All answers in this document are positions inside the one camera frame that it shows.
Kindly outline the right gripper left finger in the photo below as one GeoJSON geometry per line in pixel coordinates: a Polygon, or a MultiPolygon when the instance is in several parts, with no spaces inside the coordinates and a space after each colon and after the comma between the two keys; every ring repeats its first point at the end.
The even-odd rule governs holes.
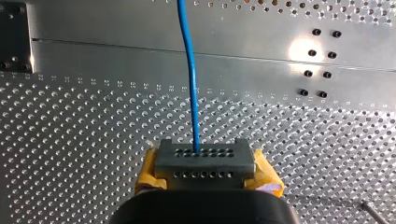
{"type": "Polygon", "coordinates": [[[155,161],[158,147],[148,141],[142,167],[134,183],[134,194],[138,195],[150,190],[167,190],[167,181],[155,176],[155,161]]]}

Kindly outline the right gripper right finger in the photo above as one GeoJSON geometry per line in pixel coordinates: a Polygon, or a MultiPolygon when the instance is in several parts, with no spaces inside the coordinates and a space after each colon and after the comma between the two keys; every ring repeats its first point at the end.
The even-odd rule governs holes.
{"type": "Polygon", "coordinates": [[[254,150],[253,159],[255,164],[254,176],[244,181],[244,188],[264,191],[281,198],[284,194],[285,184],[274,167],[265,158],[261,149],[254,150]]]}

